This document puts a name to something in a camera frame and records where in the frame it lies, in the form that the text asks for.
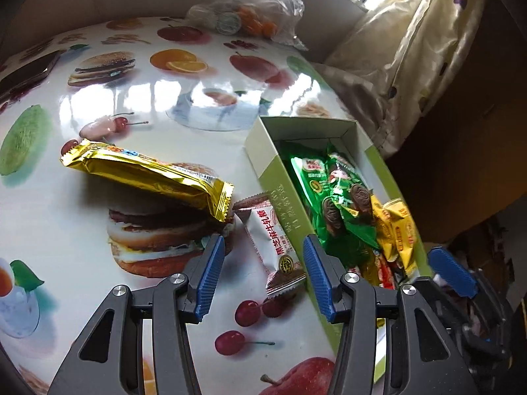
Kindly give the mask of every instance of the small yellow package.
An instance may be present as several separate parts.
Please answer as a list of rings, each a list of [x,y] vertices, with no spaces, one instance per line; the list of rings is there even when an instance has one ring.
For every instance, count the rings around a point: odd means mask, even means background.
[[[377,230],[377,242],[383,249],[386,260],[392,262],[397,260],[397,249],[392,232],[392,218],[390,213],[383,208],[377,196],[372,194],[371,199],[375,228]]]
[[[383,207],[390,214],[395,246],[401,257],[404,270],[410,275],[417,269],[415,258],[413,257],[414,244],[417,232],[415,223],[402,199],[393,199],[384,204]]]
[[[61,157],[62,164],[89,174],[161,193],[225,222],[234,186],[214,175],[160,162],[105,143],[83,140]]]

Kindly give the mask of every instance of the beige curtain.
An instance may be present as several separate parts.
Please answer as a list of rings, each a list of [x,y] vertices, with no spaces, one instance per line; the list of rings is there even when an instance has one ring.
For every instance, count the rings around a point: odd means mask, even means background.
[[[385,0],[317,70],[385,157],[437,102],[470,49],[485,0]]]

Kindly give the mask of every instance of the blue textured rubber pad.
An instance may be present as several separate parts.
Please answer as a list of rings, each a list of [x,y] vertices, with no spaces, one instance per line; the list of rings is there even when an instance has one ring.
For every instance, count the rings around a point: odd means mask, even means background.
[[[461,297],[473,298],[478,286],[470,273],[443,247],[432,248],[428,254],[429,265]]]
[[[317,251],[309,238],[304,240],[304,263],[313,289],[315,290],[318,308],[321,314],[326,316],[328,322],[333,323],[337,313],[333,306],[331,284],[318,258]]]
[[[209,262],[203,273],[203,277],[198,284],[196,292],[196,311],[195,315],[199,322],[203,317],[209,313],[210,305],[212,304],[212,297],[218,285],[221,267],[225,259],[225,241],[223,237],[219,237],[214,250],[210,255]]]

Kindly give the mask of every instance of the smartphone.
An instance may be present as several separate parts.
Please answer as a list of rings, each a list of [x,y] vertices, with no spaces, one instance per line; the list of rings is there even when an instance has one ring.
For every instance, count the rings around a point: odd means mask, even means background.
[[[62,50],[41,56],[0,80],[0,102],[11,94],[44,80],[59,60]]]

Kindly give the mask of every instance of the open cardboard box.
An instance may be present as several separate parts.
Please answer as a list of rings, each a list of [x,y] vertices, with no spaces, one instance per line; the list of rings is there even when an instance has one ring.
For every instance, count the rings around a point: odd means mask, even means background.
[[[351,162],[356,164],[366,186],[373,189],[382,203],[402,196],[392,174],[358,122],[319,117],[259,117],[247,136],[245,148],[260,185],[269,192],[269,198],[280,224],[286,231],[302,265],[304,238],[314,233],[314,230],[278,154],[276,143],[280,141],[296,141],[320,150],[325,150],[327,143],[331,141],[338,151],[347,155],[351,158]],[[417,236],[414,256],[418,271],[410,275],[410,279],[419,275],[430,276],[431,271],[426,263],[426,253],[419,236]],[[307,290],[318,311],[317,300],[309,281]],[[319,319],[336,353],[342,326],[329,324],[320,313]],[[384,335],[385,330],[382,327],[377,332],[375,381],[383,375],[385,369]]]

